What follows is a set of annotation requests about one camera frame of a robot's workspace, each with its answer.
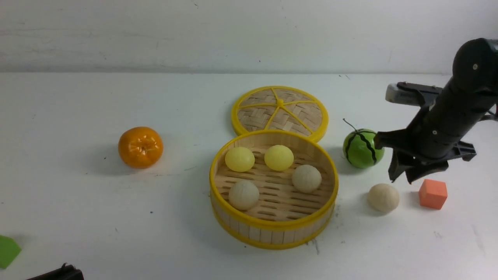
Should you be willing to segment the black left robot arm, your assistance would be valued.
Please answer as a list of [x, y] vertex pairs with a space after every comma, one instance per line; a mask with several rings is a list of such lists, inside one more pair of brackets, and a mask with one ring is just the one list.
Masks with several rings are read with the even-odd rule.
[[84, 275], [80, 269], [64, 263], [58, 269], [29, 278], [29, 280], [84, 280]]

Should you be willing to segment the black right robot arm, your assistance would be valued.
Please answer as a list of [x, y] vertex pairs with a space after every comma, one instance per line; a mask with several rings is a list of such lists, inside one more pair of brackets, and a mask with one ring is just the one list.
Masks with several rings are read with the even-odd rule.
[[388, 169], [392, 182], [403, 173], [411, 183], [443, 172], [452, 159], [472, 160], [475, 147], [462, 138], [497, 104], [497, 61], [497, 40], [474, 39], [457, 51], [445, 87], [388, 85], [388, 102], [420, 107], [405, 129], [375, 136], [377, 149], [393, 149]]

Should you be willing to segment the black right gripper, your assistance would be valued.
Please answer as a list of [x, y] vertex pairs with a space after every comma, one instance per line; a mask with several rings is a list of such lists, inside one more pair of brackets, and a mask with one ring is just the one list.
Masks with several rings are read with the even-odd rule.
[[378, 132], [375, 147], [392, 148], [388, 167], [391, 182], [405, 172], [407, 182], [444, 172], [448, 161], [470, 161], [476, 151], [462, 137], [477, 123], [477, 95], [443, 88], [437, 99], [423, 107], [405, 129]]

